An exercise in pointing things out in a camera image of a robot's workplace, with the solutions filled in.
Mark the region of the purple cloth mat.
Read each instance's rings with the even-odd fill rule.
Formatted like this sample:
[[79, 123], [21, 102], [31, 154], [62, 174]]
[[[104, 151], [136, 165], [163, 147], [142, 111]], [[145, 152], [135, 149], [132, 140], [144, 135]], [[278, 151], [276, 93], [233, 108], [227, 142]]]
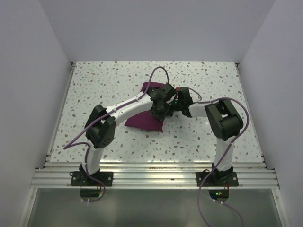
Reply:
[[[141, 91], [144, 92], [147, 88], [148, 82], [144, 82]], [[165, 84], [151, 82], [148, 91], [151, 89], [163, 88]], [[152, 116], [151, 109], [140, 112], [126, 120], [124, 123], [126, 127], [137, 128], [145, 131], [162, 132], [163, 121]]]

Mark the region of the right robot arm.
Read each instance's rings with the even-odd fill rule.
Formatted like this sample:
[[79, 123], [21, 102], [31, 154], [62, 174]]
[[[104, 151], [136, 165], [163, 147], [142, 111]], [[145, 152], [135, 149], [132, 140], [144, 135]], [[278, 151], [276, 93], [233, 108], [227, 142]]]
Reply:
[[190, 88], [180, 87], [170, 103], [169, 112], [182, 112], [189, 118], [205, 117], [217, 138], [215, 159], [210, 171], [200, 172], [197, 180], [200, 186], [221, 186], [232, 177], [232, 155], [234, 142], [241, 135], [243, 120], [228, 98], [208, 102], [193, 102]]

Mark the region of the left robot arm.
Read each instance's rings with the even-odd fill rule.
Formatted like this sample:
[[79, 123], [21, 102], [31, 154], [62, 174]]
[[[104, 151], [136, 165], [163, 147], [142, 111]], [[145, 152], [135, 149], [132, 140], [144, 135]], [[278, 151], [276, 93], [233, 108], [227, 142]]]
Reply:
[[97, 105], [86, 122], [86, 138], [92, 143], [93, 150], [87, 151], [79, 167], [81, 179], [92, 186], [100, 180], [99, 162], [103, 149], [115, 137], [116, 126], [124, 122], [127, 127], [144, 131], [161, 132], [163, 121], [169, 109], [168, 101], [175, 95], [175, 88], [169, 84], [152, 83], [147, 90], [141, 90], [133, 98], [119, 105], [103, 107]]

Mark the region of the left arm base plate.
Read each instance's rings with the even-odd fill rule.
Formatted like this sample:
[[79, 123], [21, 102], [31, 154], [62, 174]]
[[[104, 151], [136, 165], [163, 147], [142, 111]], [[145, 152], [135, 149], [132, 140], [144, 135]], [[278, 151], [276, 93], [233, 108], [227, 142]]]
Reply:
[[70, 185], [78, 187], [100, 186], [101, 184], [91, 179], [92, 177], [102, 182], [106, 187], [111, 187], [114, 179], [113, 172], [97, 172], [92, 177], [88, 177], [86, 172], [73, 171], [69, 175], [71, 176]]

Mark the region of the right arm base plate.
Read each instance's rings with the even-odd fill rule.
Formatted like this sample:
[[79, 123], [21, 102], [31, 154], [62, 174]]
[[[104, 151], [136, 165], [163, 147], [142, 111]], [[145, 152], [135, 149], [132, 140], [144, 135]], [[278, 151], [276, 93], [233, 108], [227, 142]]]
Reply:
[[202, 172], [196, 172], [196, 183], [197, 186], [202, 187], [237, 187], [239, 186], [238, 177], [236, 172], [230, 172], [227, 174], [219, 173], [214, 171], [209, 177], [208, 170]]

